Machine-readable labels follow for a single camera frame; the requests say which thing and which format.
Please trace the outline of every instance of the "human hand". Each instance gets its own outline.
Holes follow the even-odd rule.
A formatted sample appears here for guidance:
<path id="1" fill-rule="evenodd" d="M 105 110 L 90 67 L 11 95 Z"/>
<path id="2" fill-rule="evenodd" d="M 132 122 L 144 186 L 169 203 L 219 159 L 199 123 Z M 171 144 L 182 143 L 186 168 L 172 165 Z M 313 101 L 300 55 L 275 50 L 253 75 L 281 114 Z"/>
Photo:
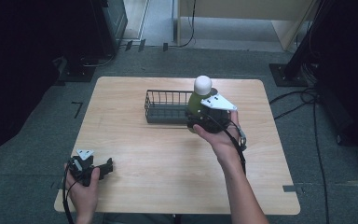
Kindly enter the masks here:
<path id="1" fill-rule="evenodd" d="M 65 186 L 69 190 L 69 197 L 74 205 L 77 216 L 76 224 L 91 223 L 95 209 L 98 203 L 98 180 L 100 178 L 100 168 L 94 168 L 91 173 L 91 181 L 88 187 L 84 187 L 80 183 L 75 183 L 75 179 L 68 172 L 66 176 Z"/>
<path id="2" fill-rule="evenodd" d="M 240 127 L 238 120 L 238 112 L 230 111 L 229 118 L 234 122 L 238 127 Z M 218 161 L 222 163 L 238 161 L 238 152 L 231 142 L 230 138 L 225 132 L 220 133 L 208 133 L 198 124 L 193 126 L 194 131 L 203 139 L 205 139 L 213 149 L 214 154 L 216 154 Z M 227 127 L 227 131 L 237 140 L 240 139 L 240 134 L 237 128 L 230 124 Z"/>

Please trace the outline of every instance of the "black wire basket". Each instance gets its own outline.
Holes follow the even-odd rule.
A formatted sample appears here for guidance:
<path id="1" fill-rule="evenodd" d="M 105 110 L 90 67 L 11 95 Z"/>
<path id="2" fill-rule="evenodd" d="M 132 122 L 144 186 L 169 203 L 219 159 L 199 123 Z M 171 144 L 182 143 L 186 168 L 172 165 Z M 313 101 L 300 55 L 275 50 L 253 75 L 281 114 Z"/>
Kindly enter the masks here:
<path id="1" fill-rule="evenodd" d="M 148 123 L 187 124 L 187 102 L 193 91 L 147 90 L 145 115 Z"/>

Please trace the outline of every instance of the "floor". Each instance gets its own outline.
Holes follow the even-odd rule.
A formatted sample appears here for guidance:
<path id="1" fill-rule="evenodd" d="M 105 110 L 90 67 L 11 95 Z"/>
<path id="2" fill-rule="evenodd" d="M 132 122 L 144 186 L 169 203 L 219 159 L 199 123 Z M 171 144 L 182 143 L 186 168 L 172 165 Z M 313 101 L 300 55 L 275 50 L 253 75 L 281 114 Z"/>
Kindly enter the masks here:
<path id="1" fill-rule="evenodd" d="M 146 0 L 125 0 L 129 25 L 124 42 L 130 40 L 137 42 L 145 39 L 146 46 L 162 46 L 164 43 L 176 46 L 173 32 L 175 23 L 172 24 L 172 1 L 147 0 L 148 4 L 145 2 Z M 131 38 L 127 35 L 133 33 L 135 29 L 131 26 L 133 21 L 142 21 L 142 25 L 137 26 L 139 35 L 133 35 L 138 38 Z M 283 52 L 271 21 L 196 17 L 194 22 L 194 36 L 186 46 L 187 48 Z M 181 43 L 185 44 L 192 33 L 191 18 L 182 18 L 181 23 Z M 306 22 L 297 36 L 297 41 L 305 35 L 307 27 Z M 298 44 L 295 41 L 288 51 L 296 51 Z"/>
<path id="2" fill-rule="evenodd" d="M 175 44 L 172 42 L 170 2 L 149 0 L 139 38 L 144 38 L 146 45 Z M 151 47 L 141 51 L 122 48 L 111 63 L 96 69 L 90 83 L 67 82 L 65 86 L 52 86 L 21 132 L 0 147 L 0 223 L 67 223 L 65 214 L 55 211 L 53 204 L 62 184 L 62 166 L 70 158 L 99 77 L 193 78 L 205 74 L 212 78 L 259 79 L 270 100 L 302 90 L 279 88 L 274 83 L 269 63 L 287 63 L 293 54 L 276 47 L 277 39 L 270 23 L 238 22 L 249 22 L 247 27 L 262 29 L 257 31 L 258 35 L 249 32 L 243 40 L 233 38 L 240 30 L 233 26 L 227 28 L 219 40 L 217 34 L 203 33 L 200 21 L 196 21 L 195 44 L 167 51 Z M 207 37 L 218 44 L 207 46 Z M 274 117 L 279 116 L 302 103 L 299 95 L 290 95 L 273 104 L 271 112 Z M 302 106 L 277 119 L 276 126 L 301 211 L 296 216 L 268 216 L 270 223 L 358 223 L 358 147 L 337 145 L 336 129 L 324 105 Z M 320 150 L 317 150 L 315 136 Z M 96 214 L 94 223 L 102 223 L 102 217 L 103 214 Z"/>

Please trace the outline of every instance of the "black cable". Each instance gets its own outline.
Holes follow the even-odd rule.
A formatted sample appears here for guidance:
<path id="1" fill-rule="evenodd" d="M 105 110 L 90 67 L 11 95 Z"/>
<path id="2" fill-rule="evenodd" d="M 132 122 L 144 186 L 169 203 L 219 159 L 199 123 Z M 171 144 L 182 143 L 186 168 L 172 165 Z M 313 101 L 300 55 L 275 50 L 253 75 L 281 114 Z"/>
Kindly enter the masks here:
<path id="1" fill-rule="evenodd" d="M 305 74 L 307 80 L 309 80 L 313 85 L 318 81 L 318 79 L 313 75 L 314 70 L 316 69 L 312 64 L 304 62 L 301 64 L 302 72 Z"/>
<path id="2" fill-rule="evenodd" d="M 301 107 L 304 106 L 304 105 L 313 104 L 313 103 L 315 102 L 315 100 L 316 100 L 316 98 L 315 98 L 316 95 L 313 95 L 313 91 L 315 91 L 314 88 L 306 88 L 306 89 L 303 90 L 303 91 L 292 91 L 292 92 L 289 92 L 289 93 L 280 95 L 280 96 L 276 97 L 275 99 L 271 100 L 271 101 L 269 102 L 270 105 L 273 104 L 273 103 L 275 103 L 275 102 L 278 101 L 278 100 L 281 100 L 282 98 L 284 98 L 284 97 L 286 97 L 286 96 L 288 96 L 288 95 L 292 95 L 292 94 L 295 94 L 295 93 L 299 93 L 299 94 L 300 94 L 300 97 L 301 97 L 301 101 L 303 102 L 301 105 L 298 105 L 298 106 L 296 106 L 295 108 L 293 108 L 293 109 L 291 109 L 291 110 L 288 110 L 288 111 L 286 111 L 286 112 L 281 113 L 279 116 L 275 117 L 274 119 L 275 119 L 275 120 L 276 120 L 276 119 L 280 119 L 280 118 L 282 118 L 282 117 L 284 117 L 284 116 L 286 116 L 286 115 L 288 115 L 288 114 L 290 114 L 290 113 L 292 113 L 292 112 L 298 110 L 299 108 L 301 108 Z M 309 95 L 309 96 L 311 96 L 312 98 L 307 101 L 307 100 L 304 98 L 305 95 Z"/>
<path id="3" fill-rule="evenodd" d="M 63 173 L 63 181 L 62 181 L 62 204 L 63 204 L 63 209 L 65 210 L 65 214 L 66 214 L 66 218 L 68 219 L 69 224 L 74 224 L 74 220 L 72 219 L 72 215 L 71 212 L 69 211 L 69 205 L 68 205 L 68 194 L 69 194 L 69 190 L 67 192 L 67 195 L 65 195 L 65 183 L 66 183 L 66 176 L 68 175 L 68 171 L 69 171 L 69 163 L 70 161 L 68 161 L 66 163 L 66 168 L 65 171 Z"/>
<path id="4" fill-rule="evenodd" d="M 325 173 L 324 173 L 324 165 L 322 162 L 322 157 L 321 157 L 321 150 L 319 147 L 319 138 L 318 138 L 318 127 L 317 127 L 317 122 L 316 122 L 316 105 L 318 103 L 318 95 L 316 93 L 316 90 L 314 88 L 307 88 L 303 91 L 292 91 L 286 94 L 283 94 L 281 96 L 276 97 L 275 99 L 273 99 L 272 101 L 270 101 L 270 103 L 275 103 L 278 100 L 281 100 L 282 98 L 291 95 L 291 94 L 295 94 L 295 93 L 300 93 L 300 97 L 301 97 L 301 101 L 303 102 L 302 105 L 298 106 L 295 109 L 289 110 L 290 112 L 295 111 L 296 109 L 300 108 L 303 105 L 307 105 L 307 104 L 313 104 L 313 131 L 314 131 L 314 136 L 315 136 L 315 146 L 316 146 L 316 152 L 318 154 L 318 161 L 319 161 L 319 166 L 321 168 L 321 173 L 322 173 L 322 181 L 323 181 L 323 185 L 324 185 L 324 207 L 325 207 L 325 219 L 326 219 L 326 224 L 330 223 L 330 216 L 329 216 L 329 207 L 328 207 L 328 192 L 327 192 L 327 184 L 326 184 L 326 179 L 325 179 Z M 304 97 L 305 95 L 310 95 L 311 99 L 310 100 L 306 100 Z"/>
<path id="5" fill-rule="evenodd" d="M 329 208 L 328 208 L 328 195 L 327 195 L 327 184 L 326 184 L 326 178 L 324 174 L 324 165 L 322 163 L 322 157 L 321 157 L 321 150 L 319 147 L 319 138 L 318 138 L 318 127 L 316 125 L 316 100 L 313 104 L 313 128 L 315 133 L 315 145 L 316 145 L 316 151 L 318 153 L 318 160 L 319 160 L 319 166 L 321 167 L 322 172 L 322 181 L 324 184 L 324 208 L 325 208 L 325 215 L 326 215 L 326 224 L 330 223 L 330 216 L 329 216 Z"/>
<path id="6" fill-rule="evenodd" d="M 173 46 L 174 48 L 183 48 L 185 46 L 187 46 L 191 40 L 193 39 L 194 37 L 194 17 L 195 17 L 195 14 L 196 14 L 196 2 L 197 0 L 194 0 L 194 4 L 193 4 L 193 15 L 192 15 L 192 19 L 191 19 L 191 37 L 190 39 L 187 41 L 187 43 L 185 43 L 184 45 L 181 45 L 181 46 Z"/>
<path id="7" fill-rule="evenodd" d="M 185 43 L 184 45 L 181 45 L 181 46 L 168 46 L 168 48 L 175 48 L 175 49 L 180 49 L 180 48 L 184 48 L 186 47 L 193 39 L 194 39 L 194 18 L 195 18 L 195 15 L 196 15 L 196 3 L 197 3 L 197 0 L 194 0 L 194 4 L 193 4 L 193 15 L 191 17 L 191 23 L 190 24 L 190 27 L 191 27 L 191 37 L 190 39 L 187 41 L 187 43 Z M 119 48 L 121 49 L 122 47 L 126 47 L 127 45 L 120 45 Z M 160 48 L 161 46 L 148 46 L 149 48 Z"/>
<path id="8" fill-rule="evenodd" d="M 242 153 L 242 150 L 245 149 L 245 146 L 241 146 L 237 139 L 235 139 L 231 133 L 229 133 L 227 131 L 227 129 L 225 127 L 223 127 L 223 125 L 220 124 L 220 122 L 216 121 L 214 118 L 212 118 L 212 116 L 208 115 L 208 114 L 205 114 L 205 113 L 202 113 L 200 112 L 202 115 L 204 116 L 207 116 L 211 121 L 213 121 L 217 126 L 219 126 L 219 128 L 225 132 L 225 134 L 229 137 L 229 139 L 231 140 L 232 144 L 234 145 L 234 147 L 237 149 L 237 152 L 238 152 L 238 156 L 240 157 L 240 162 L 241 162 L 241 166 L 242 166 L 242 170 L 243 170 L 243 173 L 246 175 L 246 159 L 245 157 L 243 156 L 243 153 Z M 240 136 L 242 136 L 241 134 L 241 128 L 238 127 L 231 119 L 229 119 L 229 121 L 231 123 L 234 124 L 235 128 L 237 129 L 238 133 L 240 134 Z"/>
<path id="9" fill-rule="evenodd" d="M 115 53 L 113 53 L 112 56 L 111 56 L 106 62 L 104 62 L 104 63 L 82 64 L 82 66 L 84 66 L 84 67 L 101 67 L 101 66 L 104 66 L 104 65 L 109 64 L 109 63 L 113 60 L 113 58 L 115 58 Z"/>
<path id="10" fill-rule="evenodd" d="M 71 188 L 72 188 L 76 183 L 77 183 L 77 181 L 75 181 L 75 183 L 73 183 L 73 184 L 71 185 L 71 187 L 69 187 L 69 189 L 68 189 L 68 191 L 67 191 L 67 193 L 66 193 L 66 198 L 65 198 L 66 201 L 68 201 L 69 191 L 71 190 Z"/>

